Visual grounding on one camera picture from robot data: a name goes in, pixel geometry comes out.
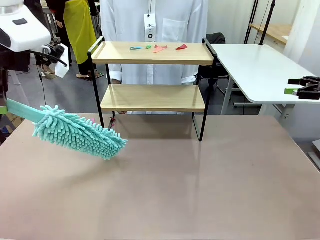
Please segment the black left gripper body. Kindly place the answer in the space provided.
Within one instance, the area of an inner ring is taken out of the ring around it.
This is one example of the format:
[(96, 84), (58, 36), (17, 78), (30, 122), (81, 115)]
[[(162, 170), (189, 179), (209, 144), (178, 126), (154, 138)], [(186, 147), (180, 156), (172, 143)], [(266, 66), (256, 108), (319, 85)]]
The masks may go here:
[(9, 71), (28, 72), (30, 66), (29, 52), (0, 52), (0, 68)]

